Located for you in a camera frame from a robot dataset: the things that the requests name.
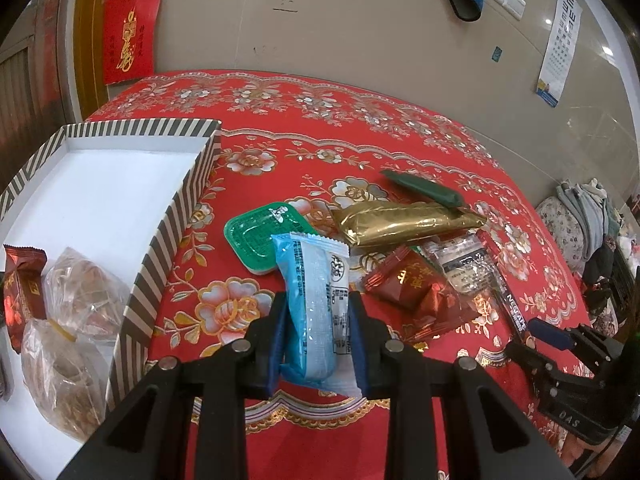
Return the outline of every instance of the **clothing pile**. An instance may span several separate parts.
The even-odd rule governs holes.
[[[640,245],[636,240],[636,234],[628,225],[623,225],[618,236],[618,247],[624,256],[626,265],[631,271],[631,275],[636,275],[636,270],[640,266]]]
[[[582,275],[583,293],[591,317],[607,308],[609,279],[622,219],[594,178],[587,184],[564,181],[556,196],[536,211],[553,236],[569,268]]]

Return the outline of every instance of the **sticker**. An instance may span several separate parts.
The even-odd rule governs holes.
[[[349,274],[347,261],[336,254],[331,258],[331,285],[329,287],[331,314],[334,324],[334,353],[350,354],[349,337]]]
[[[497,46],[494,48],[494,54],[491,56],[491,59],[493,59],[495,62],[500,61],[500,56],[502,55],[502,49]]]

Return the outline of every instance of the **red bedspread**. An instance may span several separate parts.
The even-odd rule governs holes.
[[[270,202],[290,202],[324,235],[335,233],[330,209],[363,200],[411,201],[379,174],[409,171],[460,190],[489,218],[502,273],[524,316],[558,326],[588,323],[558,248],[513,181],[465,128],[435,112],[341,84],[265,72],[168,73],[142,80],[90,120],[196,117],[223,123],[222,156],[184,233],[164,292],[149,359],[210,355],[242,337],[264,316],[278,272],[249,273],[223,237],[232,217]],[[380,254],[352,258],[352,278]],[[365,296],[371,315],[397,325],[393,309]],[[537,413],[523,372],[505,364],[510,337],[501,312],[482,316],[429,344],[425,355],[470,355],[557,446],[558,426]],[[588,373],[568,352],[539,344],[575,374]],[[381,479],[388,404],[348,399],[282,383],[268,402],[246,408],[250,477]],[[440,424],[440,477],[448,478]]]

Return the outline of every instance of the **green plastic tray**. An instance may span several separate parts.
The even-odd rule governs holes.
[[[286,202],[274,202],[232,218],[225,224],[225,238],[242,264],[253,274],[276,269],[271,235],[318,234],[309,222]]]

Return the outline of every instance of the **packaged food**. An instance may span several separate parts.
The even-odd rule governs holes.
[[[359,392],[349,338],[349,248],[318,235],[272,238],[290,315],[283,377],[344,395]]]
[[[362,248],[413,244],[437,234],[482,227],[486,222],[471,209],[451,209],[436,202],[357,202],[332,210],[332,215],[347,243]]]
[[[24,330],[22,373],[47,422],[81,442],[104,420],[105,403],[92,364],[55,322],[31,319]]]
[[[407,246],[398,247],[363,279],[367,292],[409,312],[418,309],[434,283],[445,282],[433,266]]]
[[[459,192],[442,184],[438,184],[437,182],[432,182],[431,180],[411,173],[399,173],[393,170],[382,170],[380,173],[389,180],[393,180],[396,184],[428,196],[444,207],[462,207],[465,205],[465,200]]]
[[[478,317],[473,298],[459,294],[437,269],[401,246],[364,277],[367,292],[406,312],[403,339],[417,343],[455,330]]]
[[[66,248],[45,278],[49,318],[74,336],[116,340],[129,287],[82,254]]]
[[[423,342],[451,332],[479,315],[474,298],[458,294],[449,283],[435,284],[415,312],[413,322],[403,327],[404,339],[410,344]]]
[[[24,326],[32,317],[47,317],[42,292],[42,270],[47,255],[32,247],[4,246],[4,316],[12,348],[20,353]]]
[[[495,269],[482,242],[475,236],[422,246],[431,251],[449,283],[460,294],[475,294],[490,286]]]
[[[480,231],[479,235],[484,236],[484,232]],[[468,234],[441,243],[427,242],[422,249],[441,266],[457,291],[475,296],[476,303],[491,294],[497,306],[507,314],[513,334],[535,348],[535,340],[527,329],[518,302],[495,265],[494,256],[477,235]]]
[[[290,232],[318,234],[286,202],[274,202],[236,216],[226,223],[224,232],[226,241],[242,264],[259,276],[278,267],[271,235]]]

